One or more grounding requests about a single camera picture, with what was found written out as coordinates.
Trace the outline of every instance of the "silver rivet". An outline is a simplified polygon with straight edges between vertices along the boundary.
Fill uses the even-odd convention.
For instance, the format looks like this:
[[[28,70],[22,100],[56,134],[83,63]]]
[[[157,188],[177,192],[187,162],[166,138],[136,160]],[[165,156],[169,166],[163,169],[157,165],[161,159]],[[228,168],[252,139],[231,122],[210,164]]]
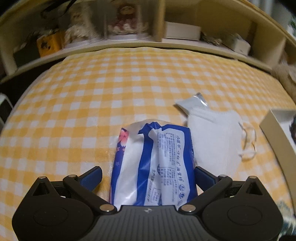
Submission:
[[[196,207],[195,207],[194,205],[192,205],[192,204],[185,204],[185,205],[183,205],[183,206],[181,207],[181,209],[182,209],[184,212],[188,212],[188,213],[190,213],[190,212],[193,212],[193,211],[196,209]]]
[[[100,209],[104,212],[111,212],[112,210],[114,210],[114,206],[112,204],[103,204],[100,206]]]

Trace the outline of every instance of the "mask ear loop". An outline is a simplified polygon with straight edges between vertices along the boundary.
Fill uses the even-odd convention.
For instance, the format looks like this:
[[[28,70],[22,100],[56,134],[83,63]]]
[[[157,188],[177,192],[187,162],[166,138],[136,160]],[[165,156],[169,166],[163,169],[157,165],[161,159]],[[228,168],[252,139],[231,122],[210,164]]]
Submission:
[[[241,123],[239,123],[239,125],[242,128],[242,130],[244,130],[246,133],[246,136],[244,138],[243,150],[242,150],[242,153],[240,154],[240,156],[242,157],[242,160],[244,160],[244,161],[252,160],[256,156],[256,142],[257,142],[256,130],[252,126],[244,127]],[[254,131],[254,139],[251,142],[248,141],[249,134],[248,134],[247,130],[249,130],[249,129]],[[253,149],[252,151],[250,151],[249,149],[246,150],[246,148],[248,148],[248,143],[250,143],[250,146],[252,146],[252,149]],[[250,154],[250,153],[253,154],[251,157],[243,157],[244,155]]]

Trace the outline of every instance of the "black strap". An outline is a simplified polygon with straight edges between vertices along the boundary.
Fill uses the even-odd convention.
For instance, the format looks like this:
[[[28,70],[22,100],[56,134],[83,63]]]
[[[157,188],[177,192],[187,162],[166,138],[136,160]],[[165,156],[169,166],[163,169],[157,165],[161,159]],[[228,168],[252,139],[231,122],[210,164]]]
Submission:
[[[61,15],[61,16],[63,16],[68,10],[69,10],[69,8],[77,1],[77,0],[59,0],[59,1],[56,1],[56,2],[54,2],[53,4],[51,4],[50,6],[48,6],[46,9],[44,9],[42,12],[41,12],[41,17],[42,18],[46,18],[46,16],[44,15],[44,13],[46,13],[46,12],[50,12],[50,11],[52,11],[52,10],[54,10],[54,9],[56,9],[57,7],[59,7],[60,5],[62,5],[63,3],[65,3],[65,2],[68,2],[68,1],[70,1],[70,3],[68,4],[68,6],[66,7],[66,10],[64,11],[64,13]]]

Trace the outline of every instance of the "triangular hole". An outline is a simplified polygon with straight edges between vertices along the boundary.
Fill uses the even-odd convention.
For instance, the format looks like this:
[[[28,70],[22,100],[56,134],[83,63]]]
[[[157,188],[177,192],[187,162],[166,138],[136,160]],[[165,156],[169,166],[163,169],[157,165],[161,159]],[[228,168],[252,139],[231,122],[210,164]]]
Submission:
[[[39,183],[38,187],[36,188],[33,196],[45,195],[48,194],[49,191],[45,185],[45,183]]]
[[[247,193],[262,195],[262,192],[260,191],[259,187],[257,186],[257,183],[255,182],[250,184]]]

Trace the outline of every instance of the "open cardboard box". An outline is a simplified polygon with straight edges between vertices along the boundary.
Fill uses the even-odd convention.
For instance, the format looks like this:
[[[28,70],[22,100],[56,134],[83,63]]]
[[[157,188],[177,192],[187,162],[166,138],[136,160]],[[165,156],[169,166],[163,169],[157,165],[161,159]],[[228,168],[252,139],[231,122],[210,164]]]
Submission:
[[[296,144],[290,126],[296,110],[271,109],[260,124],[285,175],[296,213]]]

